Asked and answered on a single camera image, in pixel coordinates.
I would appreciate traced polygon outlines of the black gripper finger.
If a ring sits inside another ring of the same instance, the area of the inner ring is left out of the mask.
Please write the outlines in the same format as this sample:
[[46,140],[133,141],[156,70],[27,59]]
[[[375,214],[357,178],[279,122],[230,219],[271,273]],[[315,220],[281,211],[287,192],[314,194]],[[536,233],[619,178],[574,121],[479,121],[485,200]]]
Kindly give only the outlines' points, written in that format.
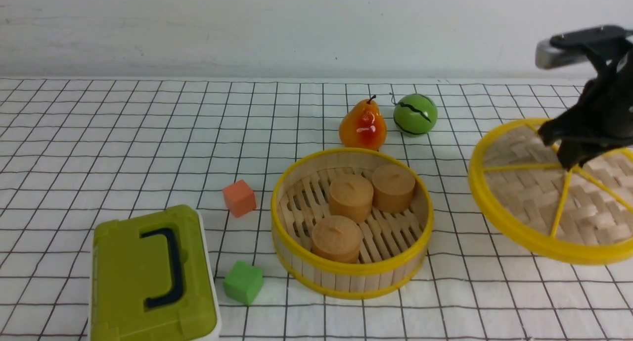
[[594,157],[596,157],[596,144],[594,143],[574,140],[560,141],[557,158],[565,170],[571,170],[575,166],[582,168]]

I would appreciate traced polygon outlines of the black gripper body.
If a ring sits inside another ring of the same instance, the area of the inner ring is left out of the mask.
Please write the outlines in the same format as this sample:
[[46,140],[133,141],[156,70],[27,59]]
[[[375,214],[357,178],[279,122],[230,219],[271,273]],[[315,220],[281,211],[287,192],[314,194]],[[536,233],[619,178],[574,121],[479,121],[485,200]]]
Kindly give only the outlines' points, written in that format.
[[551,146],[561,140],[596,144],[596,156],[632,144],[631,30],[599,26],[553,35],[556,48],[579,48],[595,69],[571,108],[538,129]]

